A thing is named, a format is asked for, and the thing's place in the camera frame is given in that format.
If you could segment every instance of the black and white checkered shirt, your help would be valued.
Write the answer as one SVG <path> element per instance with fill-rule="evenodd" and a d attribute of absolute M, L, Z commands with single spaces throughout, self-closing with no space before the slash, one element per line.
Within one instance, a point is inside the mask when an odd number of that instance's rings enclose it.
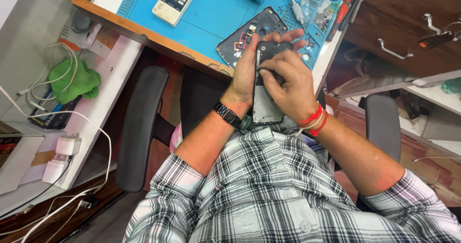
<path fill-rule="evenodd" d="M 207 177 L 171 154 L 137 206 L 124 242 L 461 242 L 461 226 L 406 170 L 359 211 L 297 126 L 245 118 Z"/>

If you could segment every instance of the black wristwatch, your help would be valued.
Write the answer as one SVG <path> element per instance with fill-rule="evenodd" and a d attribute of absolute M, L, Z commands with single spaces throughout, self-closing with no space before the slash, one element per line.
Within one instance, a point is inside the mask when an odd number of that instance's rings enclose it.
<path fill-rule="evenodd" d="M 224 104 L 221 102 L 217 102 L 217 104 L 213 107 L 213 110 L 216 111 L 221 117 L 229 123 L 230 125 L 234 126 L 237 128 L 240 123 L 242 123 L 242 120 L 232 111 L 229 110 Z"/>

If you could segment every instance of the shirt cuff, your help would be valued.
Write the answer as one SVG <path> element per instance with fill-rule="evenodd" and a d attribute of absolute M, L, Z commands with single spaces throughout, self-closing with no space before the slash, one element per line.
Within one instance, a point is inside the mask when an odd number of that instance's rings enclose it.
<path fill-rule="evenodd" d="M 433 205 L 439 201 L 434 191 L 408 169 L 391 188 L 377 195 L 361 196 L 361 199 L 384 216 L 409 207 Z"/>
<path fill-rule="evenodd" d="M 205 177 L 174 153 L 163 162 L 150 182 L 150 190 L 166 191 L 194 199 Z"/>

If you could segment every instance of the green cloth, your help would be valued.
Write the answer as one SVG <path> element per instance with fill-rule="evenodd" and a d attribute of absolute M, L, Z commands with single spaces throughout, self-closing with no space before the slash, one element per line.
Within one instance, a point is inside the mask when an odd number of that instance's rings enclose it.
<path fill-rule="evenodd" d="M 61 104 L 66 104 L 72 101 L 80 94 L 86 99 L 95 98 L 98 95 L 98 86 L 101 84 L 101 75 L 93 69 L 89 69 L 87 65 L 80 60 L 80 58 L 77 58 L 77 62 L 78 67 L 74 80 L 72 80 L 72 84 L 65 91 L 62 90 L 71 81 L 72 75 L 75 71 L 75 61 L 72 63 L 71 70 L 67 73 L 67 75 L 60 80 L 51 83 L 53 96 L 56 96 L 56 100 Z M 61 77 L 67 69 L 69 69 L 70 64 L 71 60 L 67 59 L 63 63 L 55 66 L 51 69 L 48 80 L 55 80 Z"/>

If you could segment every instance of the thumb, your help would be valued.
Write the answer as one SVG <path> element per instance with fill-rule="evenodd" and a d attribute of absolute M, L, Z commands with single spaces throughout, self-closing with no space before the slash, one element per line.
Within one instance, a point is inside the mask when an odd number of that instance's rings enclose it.
<path fill-rule="evenodd" d="M 260 75 L 264 81 L 264 86 L 274 101 L 281 100 L 285 95 L 285 92 L 282 90 L 277 80 L 275 80 L 274 75 L 266 69 L 261 69 Z"/>
<path fill-rule="evenodd" d="M 257 34 L 254 34 L 251 36 L 251 41 L 248 44 L 248 46 L 245 48 L 245 51 L 243 52 L 242 57 L 240 58 L 239 62 L 245 62 L 250 65 L 253 64 L 253 61 L 255 60 L 256 56 L 256 46 L 259 42 L 259 36 Z"/>

